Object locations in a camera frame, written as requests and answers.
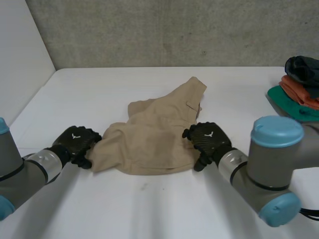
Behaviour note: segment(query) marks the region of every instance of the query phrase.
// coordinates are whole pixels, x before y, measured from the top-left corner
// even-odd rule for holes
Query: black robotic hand
[[[215,158],[220,159],[219,155],[231,148],[229,138],[215,123],[193,124],[190,129],[184,130],[182,137],[190,140],[194,148],[200,151],[200,157],[194,165],[197,172],[215,161]]]
[[[63,147],[67,151],[71,163],[89,169],[92,167],[92,163],[85,158],[85,154],[101,139],[102,137],[90,128],[71,126],[55,140],[52,148]]]

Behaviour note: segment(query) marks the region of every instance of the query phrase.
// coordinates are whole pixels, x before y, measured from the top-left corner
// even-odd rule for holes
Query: stack of clothes
[[[289,58],[285,72],[287,75],[268,91],[268,96],[295,120],[319,121],[319,60]]]

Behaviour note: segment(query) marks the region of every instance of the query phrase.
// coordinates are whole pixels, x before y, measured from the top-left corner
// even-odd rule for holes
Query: blue cap
[[[271,227],[290,222],[300,211],[300,199],[294,193],[285,193],[267,203],[258,216]]]
[[[4,118],[0,117],[0,135],[9,132],[9,127],[6,125]]]
[[[283,148],[300,142],[304,129],[297,121],[281,116],[261,117],[254,123],[251,139],[268,148]]]
[[[0,195],[0,221],[14,213],[14,211],[14,205],[7,198]]]

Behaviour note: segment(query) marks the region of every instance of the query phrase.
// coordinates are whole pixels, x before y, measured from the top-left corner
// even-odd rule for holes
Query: folded clothes
[[[199,151],[183,139],[196,124],[206,86],[196,77],[168,95],[128,106],[127,123],[114,123],[89,153],[92,170],[115,167],[134,175],[160,175],[193,168]]]
[[[319,98],[319,60],[305,56],[291,57],[285,64],[285,72],[303,84],[311,98]]]
[[[279,108],[295,120],[319,121],[319,111],[299,105],[285,93],[281,86],[271,88],[267,94]]]
[[[301,106],[319,110],[319,101],[317,99],[311,99],[310,94],[305,90],[301,83],[294,81],[290,76],[283,76],[281,80],[279,85],[291,99]]]

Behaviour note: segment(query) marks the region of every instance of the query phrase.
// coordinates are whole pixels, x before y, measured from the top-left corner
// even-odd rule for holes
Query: black cloth
[[[304,85],[312,98],[319,98],[319,60],[311,57],[291,57],[285,64],[285,72]]]

